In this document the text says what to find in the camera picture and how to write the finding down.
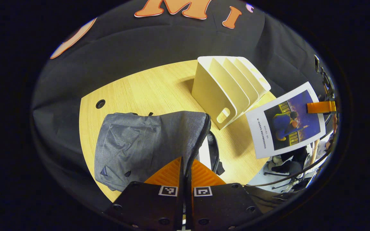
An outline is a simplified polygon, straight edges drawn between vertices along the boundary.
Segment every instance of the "person in blue shirt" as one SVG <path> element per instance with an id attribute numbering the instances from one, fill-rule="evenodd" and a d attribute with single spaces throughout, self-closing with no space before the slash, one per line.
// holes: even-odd
<path id="1" fill-rule="evenodd" d="M 291 114 L 276 114 L 273 117 L 272 121 L 273 127 L 276 130 L 276 139 L 279 141 L 285 141 L 287 135 L 308 127 L 308 125 L 306 125 L 302 128 L 297 128 L 298 122 L 295 120 L 297 117 L 298 114 L 296 111 L 292 111 Z"/>

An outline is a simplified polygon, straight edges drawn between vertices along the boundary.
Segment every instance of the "gray backpack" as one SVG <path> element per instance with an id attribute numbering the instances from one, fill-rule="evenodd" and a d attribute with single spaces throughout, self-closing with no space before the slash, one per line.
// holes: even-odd
<path id="1" fill-rule="evenodd" d="M 212 171 L 224 172 L 218 145 L 210 132 L 210 116 L 179 111 L 160 116 L 108 114 L 95 150 L 95 180 L 110 190 L 123 191 L 131 181 L 144 182 L 172 160 L 183 157 L 184 176 L 198 150 L 208 140 Z"/>

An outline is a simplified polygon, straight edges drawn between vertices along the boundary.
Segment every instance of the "orange gripper pad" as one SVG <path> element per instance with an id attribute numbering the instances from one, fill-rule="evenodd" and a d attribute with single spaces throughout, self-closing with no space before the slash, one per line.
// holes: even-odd
<path id="1" fill-rule="evenodd" d="M 204 186 L 215 186 L 226 184 L 217 174 L 215 174 L 212 170 L 207 168 L 197 159 L 194 160 L 191 167 L 191 174 L 192 174 L 192 183 L 191 187 L 192 190 L 194 187 L 204 187 Z"/>
<path id="2" fill-rule="evenodd" d="M 181 158 L 169 162 L 163 166 L 158 172 L 154 173 L 148 180 L 147 184 L 156 184 L 164 186 L 179 187 L 179 171 L 181 170 Z"/>
<path id="3" fill-rule="evenodd" d="M 323 101 L 306 105 L 308 113 L 328 113 L 331 111 L 336 111 L 335 101 Z"/>

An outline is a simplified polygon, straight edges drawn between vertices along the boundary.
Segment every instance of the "white file organizer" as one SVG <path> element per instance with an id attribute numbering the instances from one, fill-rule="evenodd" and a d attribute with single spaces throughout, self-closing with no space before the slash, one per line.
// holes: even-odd
<path id="1" fill-rule="evenodd" d="M 198 58 L 192 96 L 221 130 L 270 90 L 269 83 L 244 57 Z"/>

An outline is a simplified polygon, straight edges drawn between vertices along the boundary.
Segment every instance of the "round table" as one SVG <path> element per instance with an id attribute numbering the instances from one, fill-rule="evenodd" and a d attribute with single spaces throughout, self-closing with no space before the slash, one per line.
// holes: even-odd
<path id="1" fill-rule="evenodd" d="M 191 96 L 197 63 L 197 60 L 190 60 L 134 73 L 98 88 L 81 99 L 79 136 L 92 177 L 97 138 L 107 114 L 133 112 L 146 116 L 153 112 L 154 116 L 158 116 L 176 111 L 204 112 Z M 105 104 L 98 109 L 96 105 L 102 99 Z M 275 96 L 267 92 L 252 109 L 274 99 Z M 217 139 L 220 160 L 225 169 L 220 178 L 226 183 L 247 184 L 260 171 L 267 158 L 256 159 L 246 117 L 239 117 L 222 130 L 212 123 L 211 131 Z M 121 193 L 96 183 L 112 202 Z"/>

